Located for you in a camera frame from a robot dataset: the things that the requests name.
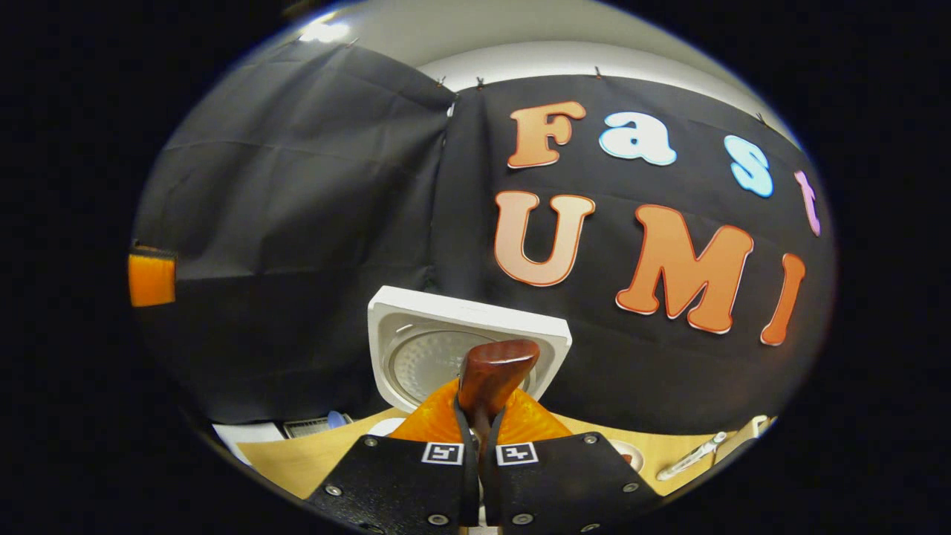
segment screw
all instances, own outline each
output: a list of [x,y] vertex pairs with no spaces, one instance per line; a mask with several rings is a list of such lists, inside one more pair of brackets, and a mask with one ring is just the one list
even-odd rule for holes
[[530,515],[529,513],[522,513],[520,515],[515,515],[512,517],[512,524],[515,524],[515,525],[531,524],[532,520],[534,520],[534,516]]

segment pen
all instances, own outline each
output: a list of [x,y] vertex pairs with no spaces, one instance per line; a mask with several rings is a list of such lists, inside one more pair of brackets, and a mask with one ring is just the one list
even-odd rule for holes
[[699,445],[691,453],[687,454],[680,461],[677,461],[672,466],[668,466],[657,473],[657,481],[666,481],[673,476],[683,472],[690,466],[696,464],[697,461],[700,461],[708,454],[710,454],[716,447],[727,439],[727,434],[725,431],[720,431],[713,438]]

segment blue letter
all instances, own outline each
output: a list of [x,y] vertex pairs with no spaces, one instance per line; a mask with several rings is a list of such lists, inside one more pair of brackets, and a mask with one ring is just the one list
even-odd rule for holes
[[644,158],[656,166],[669,166],[677,159],[677,153],[670,148],[667,127],[657,119],[622,111],[604,120],[609,127],[624,127],[628,123],[634,123],[634,128],[612,128],[601,134],[598,141],[605,152],[625,160]]
[[740,183],[740,188],[752,191],[760,197],[772,195],[772,177],[767,171],[769,163],[760,148],[735,135],[725,137],[723,145],[737,162],[730,164],[729,168]]

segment lamp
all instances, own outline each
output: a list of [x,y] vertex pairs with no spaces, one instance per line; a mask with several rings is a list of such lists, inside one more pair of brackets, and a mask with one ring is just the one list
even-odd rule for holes
[[538,400],[572,345],[565,320],[398,287],[379,289],[367,306],[367,324],[377,390],[406,412],[458,377],[469,349],[514,339],[540,348],[521,385]]

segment orange soft pad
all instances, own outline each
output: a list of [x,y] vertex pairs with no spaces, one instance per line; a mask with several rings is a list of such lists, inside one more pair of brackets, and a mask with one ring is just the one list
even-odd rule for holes
[[[441,386],[390,437],[418,442],[462,442],[453,407],[458,389],[458,379]],[[517,388],[505,403],[505,417],[498,430],[498,443],[516,444],[571,435],[568,428],[555,419],[551,412]]]
[[406,421],[390,433],[390,438],[418,442],[444,442],[459,444],[462,435],[456,423],[456,393],[459,380],[453,379],[430,394]]

